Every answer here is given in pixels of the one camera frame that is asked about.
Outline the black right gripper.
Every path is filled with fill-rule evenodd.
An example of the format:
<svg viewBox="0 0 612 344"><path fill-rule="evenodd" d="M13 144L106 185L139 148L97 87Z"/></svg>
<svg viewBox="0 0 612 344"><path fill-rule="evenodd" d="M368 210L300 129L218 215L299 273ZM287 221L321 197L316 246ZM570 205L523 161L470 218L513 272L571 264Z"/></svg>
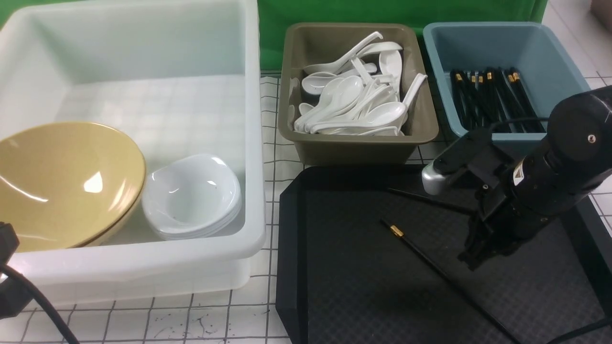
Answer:
<svg viewBox="0 0 612 344"><path fill-rule="evenodd" d="M469 131L448 146L435 160L441 174L474 175L481 182L476 213L468 220L468 236L459 261L470 270L496 256L509 256L533 239L560 213L559 205L546 205L557 176L549 146L515 161L492 142L492 131Z"/></svg>

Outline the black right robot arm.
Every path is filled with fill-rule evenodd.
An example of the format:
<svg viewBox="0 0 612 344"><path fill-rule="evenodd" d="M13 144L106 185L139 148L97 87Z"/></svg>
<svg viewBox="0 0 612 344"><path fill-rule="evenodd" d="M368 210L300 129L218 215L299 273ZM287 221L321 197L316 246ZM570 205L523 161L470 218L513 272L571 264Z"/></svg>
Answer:
<svg viewBox="0 0 612 344"><path fill-rule="evenodd" d="M441 194L466 172L485 190L470 214L459 260L475 270L509 256L610 177L612 88L560 101L547 118L546 135L523 158L492 141L495 125L469 131L422 170L423 187Z"/></svg>

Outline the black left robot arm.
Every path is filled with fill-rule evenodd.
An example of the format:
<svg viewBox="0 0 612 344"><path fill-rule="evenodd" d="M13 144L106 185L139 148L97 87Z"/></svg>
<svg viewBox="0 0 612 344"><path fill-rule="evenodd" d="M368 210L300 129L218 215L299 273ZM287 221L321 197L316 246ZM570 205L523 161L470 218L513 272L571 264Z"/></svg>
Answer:
<svg viewBox="0 0 612 344"><path fill-rule="evenodd" d="M7 267L12 255L17 252L19 240L11 224L0 223L0 318L13 318L19 315L33 300L28 290L16 279L7 277Z"/></svg>

